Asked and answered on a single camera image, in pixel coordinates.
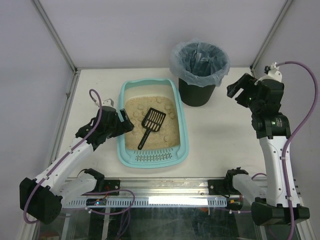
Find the black slotted litter scoop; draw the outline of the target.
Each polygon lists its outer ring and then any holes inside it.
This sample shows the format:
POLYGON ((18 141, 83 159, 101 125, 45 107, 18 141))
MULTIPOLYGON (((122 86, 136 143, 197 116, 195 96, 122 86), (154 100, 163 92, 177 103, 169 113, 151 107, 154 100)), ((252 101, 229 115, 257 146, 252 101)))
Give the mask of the black slotted litter scoop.
POLYGON ((152 107, 149 108, 143 121, 141 122, 141 126, 145 129, 145 132, 140 143, 138 144, 138 150, 143 149, 150 133, 157 133, 160 131, 166 116, 167 114, 162 111, 152 107))

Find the translucent blue bin liner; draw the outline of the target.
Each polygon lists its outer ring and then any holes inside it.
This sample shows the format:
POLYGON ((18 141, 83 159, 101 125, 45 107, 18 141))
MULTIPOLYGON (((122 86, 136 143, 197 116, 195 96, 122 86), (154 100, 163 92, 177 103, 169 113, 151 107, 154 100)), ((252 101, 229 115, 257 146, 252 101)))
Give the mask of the translucent blue bin liner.
POLYGON ((230 66, 229 56, 222 48, 198 39, 178 43, 169 58, 170 72, 197 87, 219 87, 230 66))

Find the black trash bin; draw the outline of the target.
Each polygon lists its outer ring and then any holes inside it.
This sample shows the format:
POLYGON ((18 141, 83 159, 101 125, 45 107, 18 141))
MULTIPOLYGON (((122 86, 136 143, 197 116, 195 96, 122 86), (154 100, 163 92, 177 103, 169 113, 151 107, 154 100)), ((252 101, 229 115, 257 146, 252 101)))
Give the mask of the black trash bin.
POLYGON ((179 52, 178 89, 186 105, 200 107, 209 101, 216 87, 218 51, 212 44, 193 42, 179 52))

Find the teal plastic litter box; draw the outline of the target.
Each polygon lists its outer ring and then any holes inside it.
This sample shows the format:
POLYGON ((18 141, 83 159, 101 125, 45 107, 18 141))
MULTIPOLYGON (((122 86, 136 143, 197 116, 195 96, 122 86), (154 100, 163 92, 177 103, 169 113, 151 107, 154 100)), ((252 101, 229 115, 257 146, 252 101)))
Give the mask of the teal plastic litter box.
POLYGON ((120 162, 130 168, 155 169, 183 162, 189 153, 180 94, 170 79, 125 82, 118 105, 133 130, 117 139, 120 162))

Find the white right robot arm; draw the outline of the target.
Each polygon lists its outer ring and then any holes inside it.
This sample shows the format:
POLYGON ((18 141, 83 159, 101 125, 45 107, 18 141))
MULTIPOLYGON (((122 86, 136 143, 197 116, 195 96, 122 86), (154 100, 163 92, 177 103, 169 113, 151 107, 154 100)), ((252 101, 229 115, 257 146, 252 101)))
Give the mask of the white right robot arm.
POLYGON ((240 192, 249 202, 257 226, 293 225, 310 218, 310 210, 301 205, 293 178, 288 118, 280 113, 284 84, 274 79, 257 80, 245 73, 227 87, 227 96, 250 109, 251 125, 263 152, 267 190, 254 183, 243 169, 227 171, 226 186, 240 192))

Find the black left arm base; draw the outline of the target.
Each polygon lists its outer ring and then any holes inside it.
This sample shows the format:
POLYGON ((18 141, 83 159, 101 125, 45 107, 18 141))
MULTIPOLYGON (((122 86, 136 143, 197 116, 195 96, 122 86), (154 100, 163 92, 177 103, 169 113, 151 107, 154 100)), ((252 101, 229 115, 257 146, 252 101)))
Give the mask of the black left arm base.
POLYGON ((104 193, 109 191, 115 191, 120 189, 121 181, 119 179, 103 179, 96 183, 93 190, 94 193, 104 193))

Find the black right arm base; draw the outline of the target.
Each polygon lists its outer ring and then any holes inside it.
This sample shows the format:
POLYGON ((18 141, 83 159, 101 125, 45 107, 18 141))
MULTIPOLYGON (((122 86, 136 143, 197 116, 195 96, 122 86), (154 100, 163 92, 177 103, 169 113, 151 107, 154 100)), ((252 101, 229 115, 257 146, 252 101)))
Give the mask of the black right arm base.
POLYGON ((238 192, 227 188, 223 179, 209 179, 207 181, 208 194, 210 196, 220 195, 229 198, 231 195, 237 195, 238 192))

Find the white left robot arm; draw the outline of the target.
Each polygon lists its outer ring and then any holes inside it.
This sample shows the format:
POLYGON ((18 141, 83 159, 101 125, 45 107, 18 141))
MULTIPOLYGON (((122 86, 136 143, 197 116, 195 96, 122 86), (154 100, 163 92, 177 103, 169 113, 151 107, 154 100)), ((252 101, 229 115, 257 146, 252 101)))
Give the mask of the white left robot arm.
POLYGON ((25 178, 19 185, 19 203, 23 214, 31 215, 43 224, 52 223, 62 208, 86 193, 101 193, 105 176, 88 168, 77 179, 66 183, 74 169, 107 139, 115 138, 134 129, 125 109, 119 112, 103 106, 96 117, 81 127, 71 145, 46 170, 35 178, 25 178))

